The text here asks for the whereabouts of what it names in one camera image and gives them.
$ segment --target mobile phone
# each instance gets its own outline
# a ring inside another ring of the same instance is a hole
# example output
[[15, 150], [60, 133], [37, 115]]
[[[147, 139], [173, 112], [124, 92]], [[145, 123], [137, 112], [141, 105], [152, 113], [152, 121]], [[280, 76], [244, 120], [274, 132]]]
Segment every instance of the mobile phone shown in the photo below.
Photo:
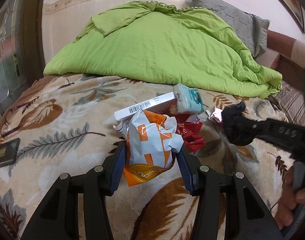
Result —
[[19, 144], [20, 138], [16, 138], [0, 145], [0, 167], [15, 163]]

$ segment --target barcode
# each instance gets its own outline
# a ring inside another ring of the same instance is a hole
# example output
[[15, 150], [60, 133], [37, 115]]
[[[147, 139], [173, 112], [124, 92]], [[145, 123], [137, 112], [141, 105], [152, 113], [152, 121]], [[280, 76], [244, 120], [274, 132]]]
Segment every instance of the barcode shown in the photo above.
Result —
[[150, 102], [147, 101], [147, 102], [144, 102], [140, 105], [137, 105], [137, 106], [134, 106], [134, 107], [130, 107], [129, 108], [129, 112], [132, 114], [134, 112], [137, 112], [139, 109], [145, 109], [146, 107], [149, 107], [150, 106]]

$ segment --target orange snack package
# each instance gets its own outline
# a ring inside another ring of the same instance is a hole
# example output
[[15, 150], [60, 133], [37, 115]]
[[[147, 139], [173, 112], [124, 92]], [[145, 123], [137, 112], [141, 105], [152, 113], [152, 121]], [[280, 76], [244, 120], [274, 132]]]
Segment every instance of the orange snack package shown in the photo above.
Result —
[[171, 151], [179, 152], [183, 139], [176, 134], [174, 117], [139, 110], [129, 124], [124, 173], [128, 186], [153, 179], [174, 165]]

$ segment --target white box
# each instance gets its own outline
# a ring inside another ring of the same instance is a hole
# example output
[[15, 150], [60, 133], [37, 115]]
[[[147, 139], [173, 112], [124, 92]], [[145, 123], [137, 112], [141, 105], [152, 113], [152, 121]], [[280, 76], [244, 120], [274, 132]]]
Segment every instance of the white box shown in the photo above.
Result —
[[161, 96], [142, 101], [138, 104], [126, 107], [114, 112], [114, 117], [117, 121], [133, 116], [139, 109], [149, 110], [157, 113], [167, 109], [171, 102], [175, 99], [173, 92], [163, 94]]

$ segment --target gray pillow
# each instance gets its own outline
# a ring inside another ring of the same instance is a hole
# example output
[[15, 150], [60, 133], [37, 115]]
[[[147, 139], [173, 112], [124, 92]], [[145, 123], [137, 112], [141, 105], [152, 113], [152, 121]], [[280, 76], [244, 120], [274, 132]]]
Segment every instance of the gray pillow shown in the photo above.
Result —
[[269, 20], [248, 14], [222, 0], [191, 0], [192, 7], [203, 7], [222, 18], [236, 32], [251, 51], [253, 58], [263, 54], [267, 48]]

